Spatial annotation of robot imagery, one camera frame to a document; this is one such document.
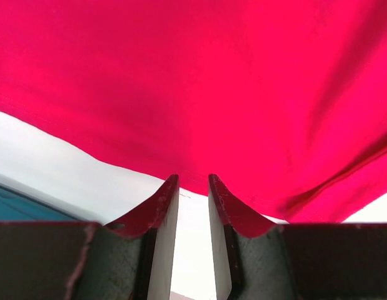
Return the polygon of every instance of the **red cloth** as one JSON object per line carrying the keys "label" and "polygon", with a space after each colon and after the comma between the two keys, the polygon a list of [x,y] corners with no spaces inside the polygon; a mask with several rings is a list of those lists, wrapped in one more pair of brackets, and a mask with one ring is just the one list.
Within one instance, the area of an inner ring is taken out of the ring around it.
{"label": "red cloth", "polygon": [[387,192],[387,0],[0,0],[0,111],[259,213]]}

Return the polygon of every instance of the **teal fabric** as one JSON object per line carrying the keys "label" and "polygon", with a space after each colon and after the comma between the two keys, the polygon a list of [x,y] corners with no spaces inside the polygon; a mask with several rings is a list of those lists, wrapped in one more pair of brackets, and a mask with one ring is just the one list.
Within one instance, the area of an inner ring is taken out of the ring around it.
{"label": "teal fabric", "polygon": [[76,221],[58,210],[0,187],[0,221]]}

